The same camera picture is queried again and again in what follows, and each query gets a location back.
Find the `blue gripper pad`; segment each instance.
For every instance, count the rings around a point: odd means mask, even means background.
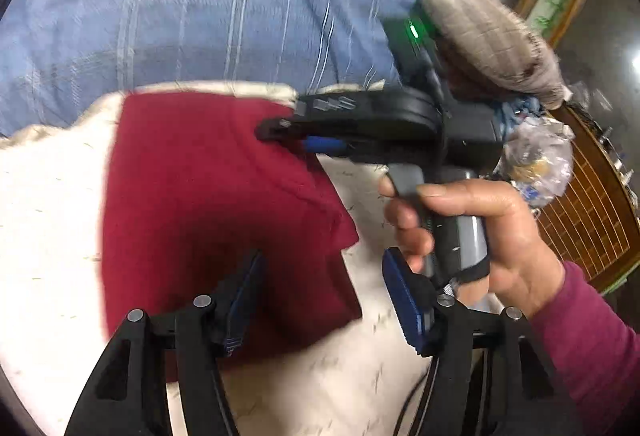
[[[404,338],[420,353],[426,343],[425,338],[430,327],[425,325],[425,313],[430,312],[425,310],[427,305],[424,301],[415,296],[415,281],[425,277],[412,273],[402,253],[395,247],[386,249],[382,256],[382,276],[396,309]]]

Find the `human hand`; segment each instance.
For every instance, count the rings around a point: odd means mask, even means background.
[[[487,278],[462,285],[460,302],[470,305],[487,291],[507,306],[532,316],[558,293],[564,267],[538,234],[529,207],[508,183],[464,180],[446,185],[420,185],[424,205],[441,215],[479,215],[485,218],[492,256]],[[389,178],[380,180],[380,194],[395,194]],[[418,227],[418,215],[405,201],[395,198],[385,207],[385,218],[396,227],[396,240],[407,263],[418,272],[422,258],[433,249],[433,237]]]

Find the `white bedsheet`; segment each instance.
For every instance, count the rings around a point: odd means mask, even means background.
[[[286,86],[186,85],[294,100]],[[0,365],[49,436],[63,434],[106,343],[100,205],[123,99],[105,95],[71,129],[39,126],[0,141]],[[305,352],[225,372],[243,435],[387,436],[428,365],[404,342],[380,272],[383,249],[394,244],[376,192],[381,171],[321,161],[360,234],[344,260],[363,318]],[[184,435],[176,385],[168,399],[174,434]]]

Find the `person's arm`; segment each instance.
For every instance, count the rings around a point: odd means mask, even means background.
[[[393,196],[388,179],[380,192]],[[507,306],[521,309],[542,338],[556,369],[578,407],[587,435],[626,434],[640,429],[640,339],[610,310],[573,263],[561,263],[540,239],[528,207],[511,185],[467,180],[422,185],[418,193],[428,209],[443,215],[485,218],[492,253],[487,279],[464,285],[466,304],[493,291]],[[418,228],[417,214],[393,199],[385,209],[396,239],[414,271],[433,249],[433,238]]]

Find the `gray handle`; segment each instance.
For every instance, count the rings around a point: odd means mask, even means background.
[[[427,210],[416,191],[416,187],[425,182],[423,170],[417,165],[389,165],[388,175],[398,196],[414,207],[421,226],[433,235],[435,248],[424,258],[423,273],[433,280],[436,288],[446,286],[452,279],[465,283],[489,274],[489,255],[480,217],[447,217]],[[475,177],[469,169],[446,166],[437,174],[437,181],[430,182],[449,183]]]

